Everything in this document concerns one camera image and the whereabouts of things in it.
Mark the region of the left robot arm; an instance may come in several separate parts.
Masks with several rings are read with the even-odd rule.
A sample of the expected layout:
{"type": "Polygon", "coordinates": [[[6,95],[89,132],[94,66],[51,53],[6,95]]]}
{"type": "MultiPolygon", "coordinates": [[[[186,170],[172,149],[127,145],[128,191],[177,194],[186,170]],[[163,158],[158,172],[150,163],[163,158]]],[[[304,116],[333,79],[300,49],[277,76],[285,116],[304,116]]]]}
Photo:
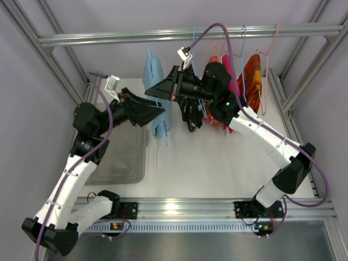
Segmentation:
{"type": "Polygon", "coordinates": [[[123,88],[117,98],[105,104],[105,111],[84,102],[74,110],[76,138],[66,165],[51,195],[33,218],[26,218],[22,230],[36,244],[35,254],[44,247],[68,255],[81,234],[99,220],[118,220],[120,196],[102,190],[78,211],[73,212],[79,193],[104,157],[113,128],[130,122],[143,127],[164,113],[158,101],[139,97],[123,88]]]}

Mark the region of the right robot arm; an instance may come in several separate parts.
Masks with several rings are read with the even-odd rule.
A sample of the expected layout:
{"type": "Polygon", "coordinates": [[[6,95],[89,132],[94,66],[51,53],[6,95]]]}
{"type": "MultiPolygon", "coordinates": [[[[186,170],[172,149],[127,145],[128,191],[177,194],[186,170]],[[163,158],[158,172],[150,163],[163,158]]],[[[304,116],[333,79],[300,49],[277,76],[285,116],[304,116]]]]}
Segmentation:
{"type": "Polygon", "coordinates": [[[261,148],[279,167],[278,172],[247,203],[256,217],[264,217],[281,197],[294,194],[312,167],[316,148],[288,140],[229,89],[231,75],[218,62],[208,63],[202,78],[191,68],[173,66],[169,75],[145,91],[147,96],[177,101],[180,97],[210,102],[212,116],[229,128],[243,134],[261,148]]]}

